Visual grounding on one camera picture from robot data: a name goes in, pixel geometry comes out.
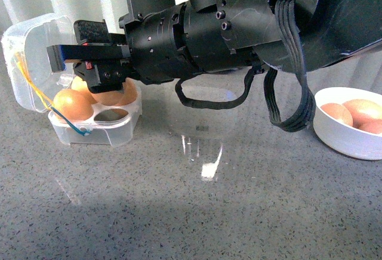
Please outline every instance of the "gray speckled countertop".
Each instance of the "gray speckled countertop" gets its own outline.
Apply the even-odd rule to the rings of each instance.
[[[372,77],[348,72],[367,62],[375,67],[352,59],[311,73],[312,89],[381,93],[380,63]],[[16,103],[3,61],[0,73],[0,259],[382,257],[382,162],[336,153],[312,130],[272,127],[262,77],[243,105],[219,114],[182,108],[174,84],[142,85],[134,138],[111,148],[61,144],[46,114]],[[240,94],[243,75],[188,84]],[[282,76],[286,116],[299,89]]]

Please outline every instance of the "plastic egg container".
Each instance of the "plastic egg container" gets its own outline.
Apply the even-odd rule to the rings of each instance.
[[[75,77],[71,64],[67,64],[63,73],[53,73],[47,54],[47,47],[57,44],[76,44],[73,23],[66,17],[57,14],[46,14],[11,26],[1,39],[8,75],[11,79],[17,102],[28,110],[43,113],[46,110],[39,97],[24,79],[16,65],[15,56],[22,59],[33,83],[46,96],[53,99],[62,89],[70,88]],[[92,105],[94,113],[88,120],[73,123],[77,128],[91,133],[82,136],[67,123],[59,120],[50,112],[49,120],[63,144],[110,144],[122,146],[133,137],[133,130],[142,114],[141,91],[137,87],[138,97],[135,102],[126,106]],[[128,114],[116,120],[98,117],[112,109],[122,109]]]

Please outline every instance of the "metal bolt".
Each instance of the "metal bolt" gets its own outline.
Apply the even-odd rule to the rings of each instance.
[[[229,30],[231,28],[231,22],[229,21],[225,21],[221,24],[221,29],[223,30]]]
[[[218,11],[216,12],[216,18],[218,20],[222,20],[226,17],[226,12],[225,11]]]

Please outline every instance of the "egg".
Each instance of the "egg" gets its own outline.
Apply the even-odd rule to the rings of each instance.
[[[124,96],[123,93],[120,93],[118,91],[103,92],[98,94],[91,93],[91,95],[97,102],[105,106],[114,106],[115,104],[120,102],[120,100]]]
[[[337,103],[328,103],[321,106],[322,111],[334,118],[335,120],[349,126],[353,126],[352,114],[345,106]]]
[[[97,102],[91,95],[86,81],[83,81],[81,77],[76,76],[73,79],[72,89],[80,92],[90,102],[90,104],[95,104]]]
[[[359,129],[365,132],[382,136],[382,120],[364,123],[363,125],[361,125],[361,127],[359,127]]]
[[[137,87],[133,80],[126,78],[126,81],[123,83],[124,86],[124,96],[122,99],[115,104],[115,106],[126,106],[134,102],[138,97]]]
[[[116,114],[118,114],[118,116],[120,116],[121,118],[123,117],[126,117],[127,115],[129,115],[129,113],[124,110],[124,109],[112,109],[112,111]]]
[[[90,102],[78,91],[63,89],[53,99],[54,108],[71,122],[89,119],[94,110]]]
[[[382,120],[382,106],[373,101],[354,99],[343,103],[343,106],[352,114],[355,128],[374,120]]]

